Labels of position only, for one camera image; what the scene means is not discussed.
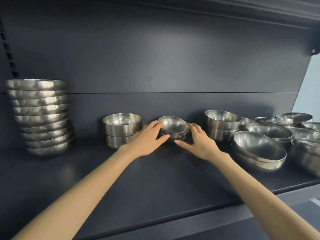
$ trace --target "light blue wall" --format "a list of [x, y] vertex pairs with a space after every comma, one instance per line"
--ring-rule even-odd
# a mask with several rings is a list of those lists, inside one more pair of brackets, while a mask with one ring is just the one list
[[311, 114], [320, 122], [320, 54], [311, 57], [292, 112]]

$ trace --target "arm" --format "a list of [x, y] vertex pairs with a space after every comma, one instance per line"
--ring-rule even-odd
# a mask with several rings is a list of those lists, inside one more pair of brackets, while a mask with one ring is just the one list
[[317, 230], [238, 166], [227, 153], [221, 152], [199, 125], [189, 126], [194, 144], [179, 140], [175, 143], [197, 157], [210, 161], [224, 174], [270, 239], [320, 239]]
[[48, 206], [12, 240], [71, 240], [123, 170], [137, 157], [148, 155], [164, 143], [162, 126], [153, 121], [121, 146], [108, 160]]

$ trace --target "wall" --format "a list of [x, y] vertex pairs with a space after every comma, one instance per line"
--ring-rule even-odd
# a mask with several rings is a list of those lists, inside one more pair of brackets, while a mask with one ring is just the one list
[[320, 122], [320, 55], [312, 56], [292, 112], [313, 115]]
[[309, 30], [282, 25], [100, 0], [3, 0], [0, 15], [20, 77], [65, 80], [85, 141], [113, 113], [290, 112], [310, 61]]

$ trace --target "person's right hand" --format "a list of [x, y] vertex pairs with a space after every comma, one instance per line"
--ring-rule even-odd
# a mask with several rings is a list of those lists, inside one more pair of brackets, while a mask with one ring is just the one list
[[211, 161], [211, 159], [225, 154], [220, 151], [214, 140], [207, 136], [202, 128], [197, 124], [188, 124], [192, 133], [193, 145], [187, 144], [181, 140], [175, 140], [174, 142], [180, 147], [187, 149], [195, 156]]

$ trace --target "person's right arm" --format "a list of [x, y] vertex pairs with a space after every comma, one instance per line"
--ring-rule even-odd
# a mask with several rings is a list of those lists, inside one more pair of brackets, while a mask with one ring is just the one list
[[320, 233], [266, 187], [220, 151], [199, 125], [189, 124], [193, 145], [175, 140], [195, 156], [213, 163], [226, 177], [272, 240], [318, 240]]

